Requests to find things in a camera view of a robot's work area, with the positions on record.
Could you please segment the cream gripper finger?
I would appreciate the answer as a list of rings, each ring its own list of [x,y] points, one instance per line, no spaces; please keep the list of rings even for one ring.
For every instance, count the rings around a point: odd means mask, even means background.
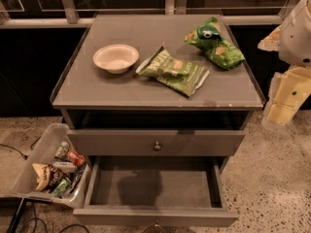
[[[276,27],[268,36],[258,43],[258,48],[265,51],[278,51],[280,31],[281,26]]]

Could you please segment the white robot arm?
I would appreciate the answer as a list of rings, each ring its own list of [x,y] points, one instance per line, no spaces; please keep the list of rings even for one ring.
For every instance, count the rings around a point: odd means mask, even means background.
[[[283,23],[258,44],[260,50],[277,51],[290,68],[271,80],[267,121],[288,124],[311,95],[311,0],[300,0]]]

